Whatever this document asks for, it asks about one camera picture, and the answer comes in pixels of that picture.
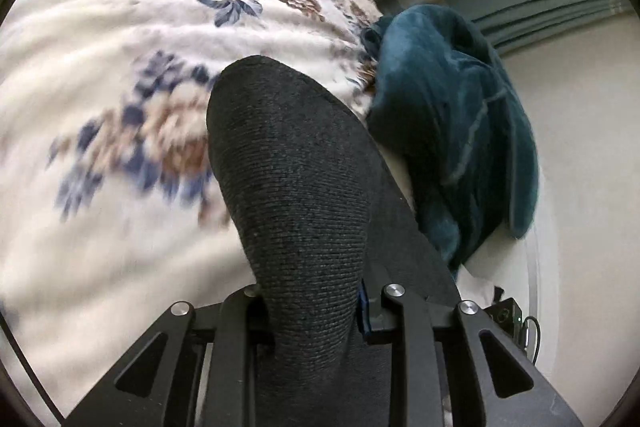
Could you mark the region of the teal velvet blanket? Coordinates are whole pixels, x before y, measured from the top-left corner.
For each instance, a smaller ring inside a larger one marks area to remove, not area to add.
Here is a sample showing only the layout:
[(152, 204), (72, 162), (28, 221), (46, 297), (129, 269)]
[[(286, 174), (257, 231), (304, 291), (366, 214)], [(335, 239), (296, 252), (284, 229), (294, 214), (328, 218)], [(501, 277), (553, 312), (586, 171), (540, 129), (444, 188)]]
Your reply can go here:
[(524, 237), (538, 200), (537, 147), (495, 49), (434, 4), (381, 17), (361, 41), (375, 62), (367, 127), (404, 161), (419, 229), (448, 269), (500, 225)]

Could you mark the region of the floral fleece bed blanket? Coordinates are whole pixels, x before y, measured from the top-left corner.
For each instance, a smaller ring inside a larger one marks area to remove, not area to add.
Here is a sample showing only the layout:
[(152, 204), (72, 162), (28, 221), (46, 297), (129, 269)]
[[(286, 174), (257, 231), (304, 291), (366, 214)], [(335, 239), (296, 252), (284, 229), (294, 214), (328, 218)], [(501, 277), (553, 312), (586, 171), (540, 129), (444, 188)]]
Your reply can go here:
[(373, 0), (15, 0), (1, 27), (1, 361), (44, 425), (177, 301), (250, 283), (207, 159), (219, 73), (250, 55), (367, 115)]

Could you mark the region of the black box green light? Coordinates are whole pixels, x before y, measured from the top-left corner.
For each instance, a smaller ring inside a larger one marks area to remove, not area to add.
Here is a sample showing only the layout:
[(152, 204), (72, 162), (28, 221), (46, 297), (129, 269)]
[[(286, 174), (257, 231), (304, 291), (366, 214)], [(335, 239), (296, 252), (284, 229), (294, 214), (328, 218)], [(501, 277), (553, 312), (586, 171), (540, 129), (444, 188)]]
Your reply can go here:
[(513, 298), (494, 303), (484, 311), (522, 351), (526, 350), (522, 310)]

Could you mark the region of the dark grey knitted garment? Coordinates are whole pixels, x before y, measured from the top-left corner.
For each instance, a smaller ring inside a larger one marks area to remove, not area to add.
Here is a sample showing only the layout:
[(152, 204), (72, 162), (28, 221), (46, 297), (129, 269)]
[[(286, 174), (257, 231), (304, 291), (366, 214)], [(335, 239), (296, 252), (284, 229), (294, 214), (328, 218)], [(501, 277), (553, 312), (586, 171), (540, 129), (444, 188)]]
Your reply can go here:
[(354, 113), (272, 58), (228, 66), (207, 109), (209, 159), (262, 290), (261, 426), (383, 426), (392, 352), (356, 325), (363, 263), (442, 305), (459, 299)]

